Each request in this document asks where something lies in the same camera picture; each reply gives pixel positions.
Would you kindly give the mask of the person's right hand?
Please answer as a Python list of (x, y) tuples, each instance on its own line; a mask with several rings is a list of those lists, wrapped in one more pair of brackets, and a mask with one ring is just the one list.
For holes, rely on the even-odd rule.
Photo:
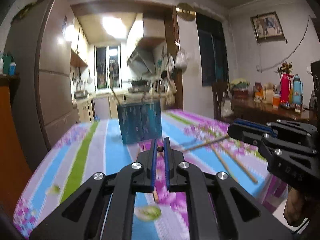
[(289, 226), (300, 226), (306, 215), (304, 211), (304, 196), (296, 189), (289, 187), (284, 209), (284, 218)]

